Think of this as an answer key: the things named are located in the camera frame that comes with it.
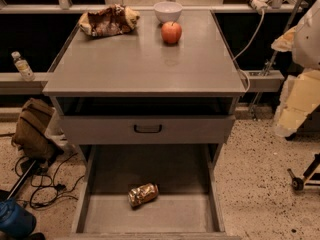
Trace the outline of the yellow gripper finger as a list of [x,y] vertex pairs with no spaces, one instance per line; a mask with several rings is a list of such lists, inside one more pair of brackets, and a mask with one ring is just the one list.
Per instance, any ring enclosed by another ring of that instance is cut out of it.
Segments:
[[319,105],[320,71],[307,68],[297,77],[289,75],[274,116],[274,133],[279,137],[296,133]]

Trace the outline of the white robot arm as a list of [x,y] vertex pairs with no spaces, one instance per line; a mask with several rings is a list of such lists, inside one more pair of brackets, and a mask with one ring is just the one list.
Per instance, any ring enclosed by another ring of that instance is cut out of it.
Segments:
[[274,116],[275,134],[289,137],[320,105],[320,0],[271,48],[290,51],[293,62],[303,68],[297,77],[288,76],[285,80]]

